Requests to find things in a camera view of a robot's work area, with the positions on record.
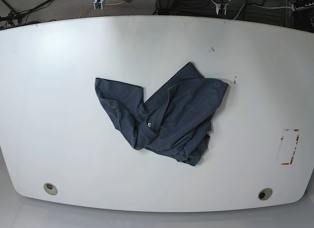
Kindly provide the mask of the white power strip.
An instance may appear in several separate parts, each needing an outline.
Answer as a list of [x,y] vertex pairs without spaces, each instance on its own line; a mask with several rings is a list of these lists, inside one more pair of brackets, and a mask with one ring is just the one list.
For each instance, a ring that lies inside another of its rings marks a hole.
[[296,0],[292,5],[293,11],[302,11],[314,7],[314,0]]

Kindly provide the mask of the red tape rectangle marking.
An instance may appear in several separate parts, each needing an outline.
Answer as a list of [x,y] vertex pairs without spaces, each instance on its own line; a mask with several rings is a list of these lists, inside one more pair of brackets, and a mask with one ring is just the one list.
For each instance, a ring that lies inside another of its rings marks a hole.
[[291,165],[300,136],[299,129],[284,129],[280,139],[278,161],[280,165]]

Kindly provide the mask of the black tripod legs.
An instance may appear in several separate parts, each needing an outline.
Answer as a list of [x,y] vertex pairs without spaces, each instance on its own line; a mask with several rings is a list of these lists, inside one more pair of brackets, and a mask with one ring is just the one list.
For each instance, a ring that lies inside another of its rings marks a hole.
[[1,28],[4,28],[7,24],[14,26],[14,20],[17,20],[18,25],[21,25],[24,17],[28,18],[30,14],[49,7],[55,0],[46,0],[31,9],[20,12],[16,11],[6,0],[0,1],[9,9],[9,13],[6,17],[0,17],[0,21],[5,22],[5,25],[1,26]]

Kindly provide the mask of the dark blue T-shirt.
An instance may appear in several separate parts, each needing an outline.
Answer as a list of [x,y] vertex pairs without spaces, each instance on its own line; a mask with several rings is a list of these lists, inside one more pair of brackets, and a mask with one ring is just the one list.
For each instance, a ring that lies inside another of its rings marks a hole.
[[227,89],[226,82],[205,78],[193,63],[187,63],[147,100],[141,86],[95,79],[101,106],[133,149],[191,166],[200,162],[208,148],[211,120]]

